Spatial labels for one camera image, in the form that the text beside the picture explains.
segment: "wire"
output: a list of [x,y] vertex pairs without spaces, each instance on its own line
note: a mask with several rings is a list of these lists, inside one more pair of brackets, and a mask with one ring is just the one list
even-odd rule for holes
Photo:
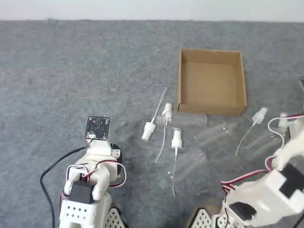
[[69,165],[68,168],[66,169],[66,181],[68,180],[69,178],[69,174],[70,174],[70,169],[72,167],[77,167],[77,169],[85,169],[86,170],[86,173],[88,174],[89,173],[89,169],[85,166],[85,165],[82,165],[82,164],[73,164],[73,165]]
[[226,195],[230,192],[231,188],[227,187],[227,186],[222,186],[223,191],[226,193]]
[[175,190],[174,190],[174,176],[175,176],[175,168],[176,168],[176,160],[177,160],[177,151],[178,151],[178,147],[175,147],[175,159],[174,159],[174,167],[173,167],[173,174],[172,174],[172,193],[173,193],[174,197],[176,197]]
[[241,139],[241,141],[239,142],[238,146],[237,146],[237,150],[236,150],[236,157],[238,155],[238,151],[239,148],[241,147],[241,144],[243,142],[243,140],[246,138],[246,136],[249,134],[249,132],[251,131],[251,129],[256,125],[256,122],[253,122],[253,124],[251,125],[251,127],[249,128],[249,130],[246,132],[246,134],[243,136],[243,138]]
[[244,180],[244,179],[246,179],[246,178],[252,177],[252,176],[254,176],[254,175],[258,174],[258,173],[268,173],[268,170],[256,170],[256,171],[247,173],[247,174],[245,174],[245,175],[243,175],[243,176],[237,177],[237,178],[235,178],[235,179],[233,179],[233,180],[230,180],[230,181],[221,181],[220,183],[221,183],[221,185],[230,185],[230,184],[234,184],[234,183],[237,183],[237,182],[239,182],[239,181],[242,181],[242,180]]
[[304,213],[302,214],[302,216],[297,220],[297,222],[294,224],[294,227],[293,228],[297,228],[300,223],[303,221],[304,219]]
[[166,90],[167,90],[167,87],[165,87],[165,89],[164,89],[164,91],[163,91],[163,93],[162,93],[162,95],[161,95],[161,99],[160,99],[160,101],[159,101],[159,103],[158,103],[158,105],[157,105],[157,108],[156,108],[156,110],[155,110],[155,113],[154,113],[154,116],[153,116],[153,118],[152,118],[152,120],[151,120],[151,123],[153,123],[154,120],[155,120],[155,117],[156,117],[156,115],[157,115],[158,109],[159,109],[160,106],[161,106],[162,99],[163,99],[163,96],[164,96],[165,93],[166,93]]
[[227,213],[227,209],[225,208],[225,213],[226,213],[226,216],[227,216],[227,222],[226,222],[226,225],[225,225],[225,228],[227,228],[228,224],[229,224],[229,216],[228,216],[228,213]]
[[41,174],[41,176],[40,176],[40,185],[41,185],[42,190],[43,190],[43,192],[44,192],[44,194],[45,194],[45,196],[46,196],[46,198],[47,198],[47,200],[48,200],[48,203],[49,203],[49,206],[50,206],[50,209],[51,209],[51,215],[52,215],[52,228],[55,228],[55,212],[54,212],[54,206],[53,206],[53,202],[52,202],[52,200],[51,200],[51,198],[50,198],[50,196],[49,196],[49,194],[48,194],[48,191],[47,191],[47,189],[46,189],[46,187],[45,187],[45,185],[44,185],[44,183],[43,183],[43,178],[44,178],[44,176],[45,176],[48,172],[50,172],[50,171],[51,171],[59,162],[61,162],[63,159],[65,159],[66,157],[68,157],[68,156],[70,156],[70,155],[72,155],[72,154],[74,154],[74,153],[77,153],[77,152],[79,152],[79,151],[85,149],[86,147],[88,147],[88,146],[90,145],[90,143],[87,144],[87,145],[84,146],[84,147],[75,149],[75,150],[73,150],[73,151],[71,151],[71,152],[69,152],[69,153],[63,155],[63,156],[62,156],[61,158],[59,158],[56,162],[54,162],[50,167],[48,167],[48,168]]
[[163,127],[163,137],[162,137],[162,144],[161,144],[161,150],[160,152],[158,153],[156,159],[155,159],[155,163],[157,163],[157,161],[159,160],[161,154],[162,154],[162,150],[163,150],[163,147],[165,146],[165,138],[166,138],[166,125],[164,125]]
[[119,183],[119,184],[115,184],[115,185],[110,185],[109,188],[118,188],[118,187],[121,187],[125,184],[126,180],[127,180],[127,173],[126,173],[126,168],[123,164],[117,162],[117,161],[114,161],[114,160],[103,160],[103,161],[99,161],[96,166],[95,166],[95,169],[91,172],[89,172],[88,174],[86,174],[85,176],[83,176],[82,178],[83,179],[86,179],[88,177],[90,177],[96,170],[98,170],[98,165],[101,164],[101,163],[115,163],[117,165],[120,165],[123,167],[123,170],[124,170],[124,180],[123,182]]
[[292,120],[292,119],[297,119],[297,118],[302,118],[302,117],[304,117],[303,114],[290,115],[290,116],[286,116],[286,117],[277,117],[277,118],[273,118],[272,120],[270,120],[270,121],[268,122],[267,127],[268,127],[268,129],[270,130],[270,132],[272,132],[272,133],[274,133],[274,134],[277,134],[278,136],[281,137],[281,139],[282,139],[281,148],[284,146],[285,139],[284,139],[284,137],[283,137],[283,135],[282,135],[281,133],[272,130],[272,129],[270,128],[270,124],[271,124],[273,121],[275,121],[275,120],[282,120],[282,119]]
[[266,168],[268,169],[268,171],[271,171],[273,168],[272,168],[272,165],[271,165],[271,161],[276,157],[276,155],[273,155],[273,156],[269,156],[265,159],[265,166]]

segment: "cardboard box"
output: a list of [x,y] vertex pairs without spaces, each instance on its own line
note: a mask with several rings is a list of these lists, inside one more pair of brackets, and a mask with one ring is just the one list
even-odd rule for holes
[[180,51],[178,111],[241,115],[247,107],[240,52]]

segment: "plastic bottle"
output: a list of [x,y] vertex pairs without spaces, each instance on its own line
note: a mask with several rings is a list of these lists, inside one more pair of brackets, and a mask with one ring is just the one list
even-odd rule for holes
[[[166,117],[159,115],[155,119],[157,125],[164,126],[166,123]],[[170,127],[183,127],[183,126],[204,126],[207,124],[206,114],[193,114],[193,113],[178,113],[172,114],[172,120],[168,122]]]
[[222,137],[231,135],[234,129],[238,126],[237,124],[237,122],[221,123],[219,125],[200,132],[199,134],[194,136],[194,140],[197,143],[197,147],[204,147],[208,143],[214,142]]
[[[174,175],[174,185],[178,189],[183,188],[186,183],[199,182],[194,179],[193,176],[196,176],[197,172],[201,172],[206,164],[208,163],[207,157],[205,153],[203,153],[198,148],[193,148],[193,151],[187,152],[180,156],[176,162],[176,170]],[[165,169],[165,172],[162,176],[161,181],[159,182],[159,186],[161,189],[171,190],[172,188],[172,166],[168,166]],[[191,191],[194,195],[199,194],[202,191],[202,185],[190,184],[187,185],[189,191]]]
[[[273,128],[277,132],[281,132],[279,128]],[[281,139],[278,135],[270,132],[268,129],[263,131],[255,140],[245,145],[250,157],[256,157],[267,150],[277,149],[281,145]]]

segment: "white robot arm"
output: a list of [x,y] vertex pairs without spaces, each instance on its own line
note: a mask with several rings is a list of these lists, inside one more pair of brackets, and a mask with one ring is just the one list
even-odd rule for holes
[[[215,227],[260,227],[301,213],[304,210],[304,175],[289,163],[295,156],[304,157],[304,130],[275,152],[270,172],[230,191],[221,213],[213,218]],[[227,214],[230,224],[225,226]]]
[[[109,121],[105,117],[88,118],[86,139],[90,146],[66,171],[59,228],[103,228],[107,223],[112,198],[106,190],[122,186],[126,180],[125,167],[117,161],[120,149],[107,141]],[[121,168],[123,181],[110,186],[119,177]]]

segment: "red and white wire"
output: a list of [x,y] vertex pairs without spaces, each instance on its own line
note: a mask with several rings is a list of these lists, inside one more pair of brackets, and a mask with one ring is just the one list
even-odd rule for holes
[[235,178],[233,180],[221,181],[220,184],[221,185],[226,185],[226,186],[229,187],[230,185],[232,185],[234,183],[237,183],[237,182],[242,181],[242,180],[244,180],[246,178],[252,177],[252,176],[254,176],[254,175],[258,174],[258,173],[267,173],[267,172],[268,172],[268,170],[256,170],[256,171],[247,173],[247,174],[245,174],[243,176],[237,177],[237,178]]
[[114,184],[114,185],[110,185],[109,188],[118,188],[118,187],[121,187],[125,184],[126,180],[127,180],[127,173],[126,173],[126,168],[123,164],[117,162],[117,161],[114,161],[114,160],[103,160],[103,161],[99,161],[97,164],[96,164],[96,168],[89,172],[88,174],[86,174],[85,176],[83,176],[82,178],[85,179],[85,178],[88,178],[90,177],[96,170],[98,170],[98,165],[101,164],[101,163],[115,163],[117,165],[120,165],[123,167],[123,171],[124,171],[124,180],[123,182],[119,183],[119,184]]
[[265,159],[265,166],[267,168],[267,170],[270,172],[271,170],[273,170],[271,162],[272,160],[276,157],[276,155],[273,156],[269,156]]

